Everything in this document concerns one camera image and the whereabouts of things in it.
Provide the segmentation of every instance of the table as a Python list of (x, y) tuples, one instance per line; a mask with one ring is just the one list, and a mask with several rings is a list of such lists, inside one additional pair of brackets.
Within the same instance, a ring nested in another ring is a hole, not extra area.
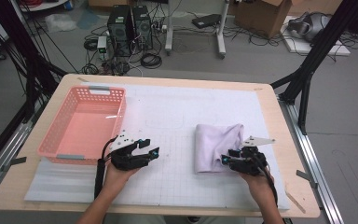
[[(63, 78), (58, 89), (53, 94), (39, 121), (34, 126), (18, 157), (27, 157), (26, 163), (13, 165), (7, 172), (0, 185), (0, 210), (28, 210), (28, 211), (77, 211), (83, 212), (86, 203), (35, 203), (23, 200), (40, 162), (36, 149), (53, 121), (62, 100), (68, 90), (82, 82), (123, 83), (133, 85), (174, 86), (190, 88), (226, 89), (238, 91), (255, 91), (263, 110), (264, 119), (268, 126), (268, 133), (279, 139), (274, 150), (281, 169), (286, 194), (291, 209), (282, 212), (283, 217), (317, 217), (320, 215), (319, 206), (307, 180), (296, 175), (296, 170), (304, 172), (296, 146), (284, 120), (273, 89), (268, 84), (236, 83), (221, 81), (185, 80), (170, 78), (147, 77), (101, 77), (87, 75), (67, 75)], [(112, 205), (109, 213), (127, 214), (160, 214), (177, 216), (244, 216), (261, 217), (259, 212), (243, 211), (239, 209), (168, 207), (144, 205)]]

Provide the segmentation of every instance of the gray floor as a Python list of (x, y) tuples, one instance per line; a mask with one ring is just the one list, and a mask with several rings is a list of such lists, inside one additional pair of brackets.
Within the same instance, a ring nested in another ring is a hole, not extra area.
[[(60, 8), (46, 12), (67, 13)], [(68, 12), (75, 21), (84, 21), (82, 9)], [(190, 25), (191, 18), (180, 21)], [(93, 28), (106, 23), (100, 18), (88, 29), (51, 34), (76, 69), (85, 63), (83, 37)], [(174, 52), (161, 52), (163, 64), (157, 70), (142, 69), (144, 77), (223, 80), (235, 82), (271, 83), (294, 72), (304, 57), (278, 47), (256, 46), (248, 35), (226, 38), (227, 57), (221, 60), (213, 36), (175, 33)], [(50, 59), (59, 67), (73, 71), (60, 53), (47, 41)], [(350, 57), (338, 57), (337, 62), (326, 58), (317, 70), (311, 85), (307, 129), (328, 185), (335, 197), (345, 223), (358, 223), (358, 49), (350, 49)], [(129, 76), (138, 77), (138, 70)], [(24, 102), (21, 84), (10, 60), (0, 61), (0, 132)], [(79, 213), (8, 212), (0, 211), (0, 223), (73, 223)], [(316, 219), (293, 219), (295, 223), (326, 223), (324, 215)], [(169, 217), (168, 223), (181, 223)], [(258, 218), (249, 223), (261, 223)]]

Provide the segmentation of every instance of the metal stand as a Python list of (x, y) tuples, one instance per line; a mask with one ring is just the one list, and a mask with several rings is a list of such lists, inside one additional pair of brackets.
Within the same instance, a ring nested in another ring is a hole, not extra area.
[(358, 0), (343, 0), (300, 67), (291, 75), (271, 84), (272, 88), (276, 89), (289, 83), (286, 90), (279, 95), (280, 99), (289, 105), (293, 105), (297, 96), (302, 92), (298, 126), (303, 134), (307, 134), (306, 116), (312, 76), (357, 14)]
[(321, 204), (324, 208), (324, 213), (331, 224), (343, 224), (341, 214), (339, 213), (336, 201), (333, 198), (333, 194), (330, 191), (330, 188), (327, 185), (327, 181), (324, 178), (324, 172), (322, 171), (321, 166), (319, 165), (318, 159), (316, 158), (313, 147), (310, 144), (310, 139), (302, 134), (300, 128), (296, 125), (298, 122), (298, 113), (294, 105), (284, 104), (282, 109), (287, 111), (287, 114), (290, 118), (290, 122), (293, 124), (294, 135), (298, 142), (299, 147), (301, 148), (301, 154), (304, 159), (304, 162), (307, 164), (308, 174), (310, 182), (314, 183), (316, 186), (315, 191), (318, 192), (318, 196)]
[(67, 73), (42, 57), (20, 21), (11, 1), (0, 1), (0, 24), (19, 53), (15, 53), (5, 43), (2, 36), (0, 36), (0, 44), (7, 50), (7, 54), (19, 74), (27, 79), (26, 102), (0, 135), (1, 152), (3, 144), (7, 142), (19, 124), (26, 123), (33, 117), (37, 99), (42, 99), (41, 95), (46, 95), (49, 98), (56, 90), (58, 80), (55, 76), (63, 77)]
[(172, 26), (172, 9), (171, 9), (171, 1), (168, 0), (168, 23), (167, 23), (167, 38), (165, 40), (165, 51), (167, 55), (171, 55), (172, 50), (172, 39), (173, 39), (173, 26)]
[[(226, 57), (225, 40), (223, 38), (223, 30), (225, 29), (226, 16), (228, 12), (229, 0), (225, 0), (222, 11), (222, 19), (220, 21), (219, 29), (216, 32), (217, 44), (219, 47), (219, 55), (224, 59)], [(172, 51), (172, 39), (173, 39), (173, 26), (172, 26), (172, 9), (171, 1), (168, 1), (168, 23), (167, 23), (167, 38), (165, 40), (165, 51), (167, 55), (171, 55)]]
[(223, 6), (223, 11), (222, 11), (222, 19), (220, 21), (218, 32), (216, 33), (217, 44), (219, 46), (219, 54), (222, 57), (222, 59), (226, 57), (226, 46), (225, 46), (225, 40), (223, 38), (223, 30), (225, 29), (228, 6), (229, 6), (229, 0), (225, 0), (225, 5)]

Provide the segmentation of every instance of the metal frame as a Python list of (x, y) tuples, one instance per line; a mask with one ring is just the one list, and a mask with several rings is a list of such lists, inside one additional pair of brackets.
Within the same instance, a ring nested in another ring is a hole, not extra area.
[(301, 149), (301, 154), (310, 173), (311, 181), (317, 184), (316, 186), (319, 199), (324, 206), (324, 212), (327, 218), (332, 224), (343, 224), (344, 221), (338, 211), (337, 204), (333, 198), (330, 188), (327, 185), (327, 181), (324, 178), (324, 173), (319, 165), (318, 159), (316, 158), (315, 152), (313, 151), (313, 147), (310, 144), (310, 139), (302, 133), (301, 128), (297, 125), (298, 112), (296, 107), (294, 105), (287, 105), (282, 101), (280, 101), (280, 104), (283, 105), (282, 108), (286, 109), (290, 118), (290, 120), (287, 121), (290, 121), (293, 126), (296, 140)]
[[(35, 111), (42, 110), (41, 104), (36, 103)], [(37, 121), (37, 116), (39, 113), (34, 114), (30, 119), (26, 122), (23, 120), (20, 124), (16, 124), (17, 129), (13, 132), (13, 134), (6, 141), (5, 146), (0, 151), (0, 177), (4, 172), (10, 168), (12, 160), (17, 156), (19, 151), (21, 150), (22, 145), (25, 143), (28, 135), (34, 127), (34, 124)]]
[[(173, 11), (171, 9), (171, 1), (168, 0), (168, 22), (167, 22), (167, 37), (165, 39), (165, 51), (168, 56), (171, 55), (172, 51), (172, 39), (173, 39), (173, 26), (172, 26), (172, 14)], [(229, 7), (229, 0), (225, 0), (222, 9), (222, 18), (220, 19), (219, 27), (216, 31), (217, 45), (219, 48), (219, 55), (222, 59), (226, 57), (226, 46), (225, 39), (223, 37), (223, 31), (225, 29), (226, 17)]]
[(281, 78), (271, 84), (276, 89), (289, 83), (286, 90), (280, 94), (280, 99), (289, 105), (301, 93), (301, 103), (298, 114), (298, 126), (303, 134), (306, 132), (306, 116), (310, 96), (310, 82), (316, 69), (322, 63), (328, 52), (337, 43), (347, 26), (358, 14), (358, 0), (343, 0), (336, 13), (326, 25), (300, 67), (287, 77)]
[(19, 52), (13, 55), (7, 43), (0, 36), (0, 44), (8, 49), (7, 53), (19, 74), (26, 74), (26, 102), (13, 120), (0, 135), (0, 169), (8, 165), (11, 158), (20, 150), (22, 142), (28, 136), (28, 120), (35, 116), (35, 101), (42, 94), (50, 96), (58, 86), (53, 74), (63, 77), (67, 73), (47, 61), (32, 38), (28, 35), (11, 1), (0, 1), (0, 24)]

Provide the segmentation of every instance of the lavender cloth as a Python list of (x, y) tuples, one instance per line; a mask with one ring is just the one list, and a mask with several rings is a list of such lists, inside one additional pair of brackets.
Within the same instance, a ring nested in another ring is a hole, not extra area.
[(196, 127), (196, 173), (231, 172), (221, 163), (221, 155), (237, 149), (243, 142), (243, 125), (216, 127), (199, 124)]

